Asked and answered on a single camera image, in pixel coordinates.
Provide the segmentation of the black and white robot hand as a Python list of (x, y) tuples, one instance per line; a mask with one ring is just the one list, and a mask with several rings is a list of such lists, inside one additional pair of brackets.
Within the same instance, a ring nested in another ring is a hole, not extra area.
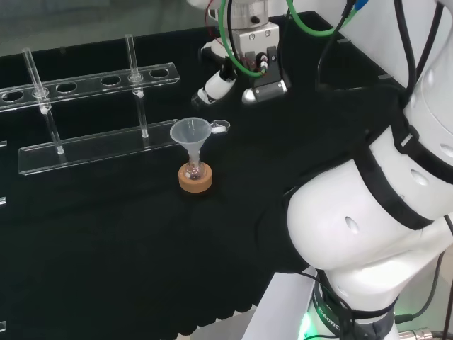
[[(233, 30), (232, 38), (235, 51), (244, 67), (252, 72), (266, 70), (263, 77), (251, 80), (251, 87), (243, 92), (242, 101), (246, 104), (260, 103), (284, 95), (287, 92), (287, 85), (280, 71), (277, 56), (279, 26), (268, 22), (255, 28)], [(225, 98), (241, 73), (235, 68), (227, 51), (219, 42), (213, 40), (206, 43), (201, 48), (200, 54), (205, 59), (216, 62), (220, 70), (192, 97), (192, 104), (196, 108), (213, 105)]]

